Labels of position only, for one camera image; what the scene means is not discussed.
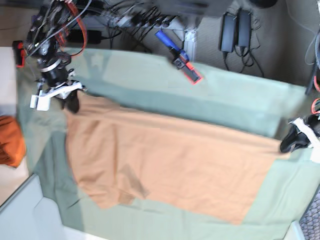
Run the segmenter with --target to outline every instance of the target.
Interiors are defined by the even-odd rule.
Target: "blue tool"
[[[203,78],[189,62],[187,53],[180,49],[163,31],[159,30],[155,36],[169,48],[174,56],[172,63],[183,71],[192,84],[198,83]]]

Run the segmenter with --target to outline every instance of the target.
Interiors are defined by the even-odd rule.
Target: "green tablecloth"
[[[306,98],[303,87],[194,65],[204,76],[196,85],[164,57],[149,54],[86,49],[70,68],[91,94],[124,106],[271,138],[286,134],[288,118],[310,113],[314,96]],[[30,109],[34,77],[27,67],[17,76],[17,112],[29,170],[39,175],[44,196],[57,202],[68,227],[109,240],[281,239],[319,185],[320,165],[309,160],[305,149],[274,162],[241,225],[150,200],[100,209],[73,181],[65,152],[66,119],[58,102],[53,100],[48,112]]]

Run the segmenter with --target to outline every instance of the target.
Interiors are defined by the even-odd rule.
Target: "white bracket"
[[[298,117],[296,120],[291,122],[292,124],[296,125],[296,127],[306,135],[309,139],[313,150],[311,154],[311,161],[315,163],[320,163],[320,141],[318,140],[314,131],[305,124],[304,120],[301,117]]]
[[[184,33],[183,50],[186,52],[191,62],[194,62],[196,59],[196,46],[197,46],[197,32],[195,30],[186,31]]]
[[[77,81],[70,86],[60,86],[55,89],[50,89],[48,93],[43,93],[41,90],[39,95],[31,96],[30,108],[37,109],[38,111],[48,111],[51,98],[60,95],[62,99],[65,99],[72,91],[83,88],[83,85]]]

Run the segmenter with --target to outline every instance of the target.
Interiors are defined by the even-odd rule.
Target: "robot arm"
[[[26,58],[36,59],[41,78],[37,84],[37,94],[31,96],[30,107],[39,111],[47,111],[52,97],[61,99],[73,112],[79,110],[77,90],[84,90],[84,86],[76,80],[73,69],[66,66],[72,61],[72,56],[61,50],[69,33],[68,26],[77,21],[80,24],[80,15],[75,15],[75,5],[72,2],[52,0],[49,6],[42,6],[33,19],[32,26],[23,42]]]

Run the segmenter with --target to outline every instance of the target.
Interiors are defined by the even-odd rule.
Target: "orange towel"
[[[25,140],[16,119],[0,116],[0,164],[16,168],[25,154]]]
[[[150,199],[240,224],[283,156],[278,140],[78,97],[79,112],[66,111],[68,161],[101,208]]]

